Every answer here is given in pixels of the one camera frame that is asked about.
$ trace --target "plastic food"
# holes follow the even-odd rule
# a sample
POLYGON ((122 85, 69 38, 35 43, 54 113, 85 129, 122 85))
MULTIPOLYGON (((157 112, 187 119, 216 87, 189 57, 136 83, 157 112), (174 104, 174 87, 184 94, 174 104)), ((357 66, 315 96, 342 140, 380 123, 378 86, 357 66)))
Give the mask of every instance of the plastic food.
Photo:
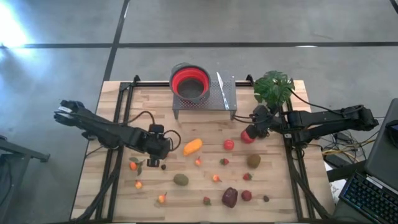
POLYGON ((249 174, 249 173, 245 173, 244 175, 243 175, 243 179, 244 180, 251 180, 252 179, 252 175, 251 174, 249 174))
POLYGON ((130 169, 137 170, 137 164, 135 162, 130 162, 130 169))
POLYGON ((243 199, 245 202, 250 201, 250 200, 251 200, 251 192, 248 191, 248 190, 244 190, 244 191, 242 192, 242 199, 243 199))
POLYGON ((229 160, 227 160, 227 159, 220 159, 220 164, 225 166, 226 164, 229 164, 229 160))
POLYGON ((224 149, 225 150, 232 150, 234 148, 234 141, 227 139, 224 141, 224 149))
POLYGON ((212 177, 212 179, 213 179, 214 182, 222 182, 222 181, 220 180, 220 177, 219 177, 218 175, 214 175, 214 176, 212 177))
POLYGON ((203 198, 203 203, 204 203, 205 205, 211 205, 210 198, 204 197, 204 198, 203 198))
POLYGON ((193 141, 190 141, 187 145, 185 145, 183 150, 183 155, 187 156, 189 154, 196 152, 201 148, 202 145, 203 142, 201 141, 201 139, 195 139, 193 141))
POLYGON ((186 186, 189 183, 189 179, 186 175, 176 174, 173 179, 174 183, 179 186, 186 186))
POLYGON ((229 187, 224 192, 222 202, 227 207, 233 208, 236 205, 236 201, 238 201, 238 191, 232 187, 229 187))
POLYGON ((200 156, 198 157, 198 159, 195 160, 195 165, 196 166, 200 166, 201 165, 200 156))
POLYGON ((243 130, 241 133, 241 139, 244 143, 250 144, 254 142, 254 139, 250 138, 246 130, 243 130))
POLYGON ((264 195, 262 199, 263 199, 265 202, 269 202, 269 197, 266 196, 266 195, 264 195))
POLYGON ((166 195, 167 195, 167 192, 163 195, 160 195, 159 197, 157 197, 157 201, 159 203, 164 203, 166 201, 166 195))
POLYGON ((248 166, 250 168, 257 168, 260 165, 261 157, 258 154, 253 154, 247 159, 248 166))
POLYGON ((142 187, 141 181, 136 180, 136 189, 140 189, 142 187))

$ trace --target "green plant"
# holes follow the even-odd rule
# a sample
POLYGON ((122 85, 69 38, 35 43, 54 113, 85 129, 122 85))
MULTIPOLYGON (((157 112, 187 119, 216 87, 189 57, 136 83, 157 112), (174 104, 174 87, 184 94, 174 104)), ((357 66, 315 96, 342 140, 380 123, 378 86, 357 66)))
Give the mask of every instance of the green plant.
POLYGON ((282 72, 269 71, 254 82, 254 97, 259 103, 267 102, 269 108, 279 106, 290 98, 294 90, 293 79, 282 72))

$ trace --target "butcher block tabletop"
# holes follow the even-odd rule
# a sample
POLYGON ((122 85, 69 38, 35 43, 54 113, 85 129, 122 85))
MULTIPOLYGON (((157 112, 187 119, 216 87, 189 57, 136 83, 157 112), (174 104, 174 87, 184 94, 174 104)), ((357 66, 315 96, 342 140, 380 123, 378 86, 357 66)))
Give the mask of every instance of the butcher block tabletop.
MULTIPOLYGON (((294 83, 295 92, 304 100, 308 100, 304 82, 295 80, 294 83)), ((97 115, 113 120, 119 85, 120 82, 104 82, 96 110, 97 115)), ((236 94, 238 103, 236 114, 248 116, 257 105, 252 87, 236 87, 236 94)), ((114 222, 297 221, 286 153, 280 134, 271 132, 265 139, 245 144, 241 141, 240 134, 247 124, 231 121, 229 112, 181 111, 176 120, 172 111, 172 99, 173 95, 168 87, 134 88, 130 119, 141 111, 148 110, 154 115, 157 124, 164 125, 165 130, 178 131, 182 143, 177 150, 169 153, 164 161, 160 161, 161 165, 167 166, 166 170, 144 166, 140 176, 130 169, 129 158, 144 160, 149 157, 148 154, 124 148, 114 222), (196 138, 203 141, 203 146, 199 151, 184 156, 182 152, 184 145, 196 138), (232 151, 224 150, 223 142, 226 139, 234 141, 232 151), (246 158, 251 154, 259 154, 261 157, 257 169, 250 169, 246 164, 246 158), (195 165, 195 159, 199 156, 202 163, 198 167, 195 165), (228 159, 229 164, 222 166, 220 164, 222 158, 228 159), (251 181, 243 180, 243 175, 247 172, 252 174, 251 181), (173 182, 175 174, 185 174, 189 178, 189 184, 176 185, 173 182), (222 182, 213 182, 213 175, 218 175, 222 182), (136 180, 142 182, 141 189, 135 188, 136 180), (238 202, 234 208, 229 208, 221 202, 222 195, 228 187, 239 192, 238 202), (251 201, 242 200, 243 190, 252 192, 251 201), (167 193, 165 203, 157 203, 158 196, 164 193, 167 193), (268 202, 263 201, 264 195, 269 197, 268 202), (204 197, 211 199, 210 206, 203 204, 204 197)), ((310 111, 308 105, 293 95, 292 104, 294 110, 310 111)), ((148 129, 150 123, 149 115, 145 114, 130 125, 148 129)), ((173 133, 168 133, 167 137, 177 142, 177 137, 173 133)), ((92 141, 88 145, 87 152, 99 146, 97 141, 92 141)), ((81 215, 98 193, 105 158, 106 149, 100 149, 85 159, 71 218, 81 215)), ((326 210, 332 213, 334 203, 319 147, 306 148, 304 161, 311 191, 326 210)), ((104 203, 103 217, 108 211, 109 195, 110 190, 104 203)), ((302 192, 300 198, 304 217, 308 217, 302 192)))

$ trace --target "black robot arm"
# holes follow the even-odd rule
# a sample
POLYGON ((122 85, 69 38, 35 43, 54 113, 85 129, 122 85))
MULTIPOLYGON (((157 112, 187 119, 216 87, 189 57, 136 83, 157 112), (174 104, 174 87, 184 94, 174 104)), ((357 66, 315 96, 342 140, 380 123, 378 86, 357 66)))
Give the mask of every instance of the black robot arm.
POLYGON ((306 147, 313 139, 338 133, 347 129, 370 131, 379 123, 370 109, 362 105, 350 106, 341 110, 310 113, 308 111, 288 111, 287 126, 282 125, 280 117, 271 114, 263 106, 257 106, 251 114, 252 123, 244 132, 250 139, 264 138, 272 130, 281 134, 291 134, 294 146, 306 147))
POLYGON ((85 130, 83 137, 90 140, 94 136, 109 149, 126 146, 141 153, 147 152, 150 155, 147 165, 151 167, 158 167, 159 159, 165 159, 171 150, 162 125, 151 124, 146 131, 114 123, 95 115, 79 101, 62 100, 54 118, 58 123, 85 130))

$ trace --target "kiwi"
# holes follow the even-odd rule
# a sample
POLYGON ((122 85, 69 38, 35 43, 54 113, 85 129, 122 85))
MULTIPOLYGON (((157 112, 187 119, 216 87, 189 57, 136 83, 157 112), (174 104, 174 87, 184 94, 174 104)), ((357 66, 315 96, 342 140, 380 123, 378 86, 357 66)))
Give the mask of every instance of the kiwi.
POLYGON ((261 157, 258 154, 253 154, 247 159, 248 166, 250 168, 257 168, 260 165, 261 157))
POLYGON ((185 186, 189 183, 189 179, 186 175, 183 174, 176 174, 174 176, 174 183, 179 185, 179 186, 185 186))

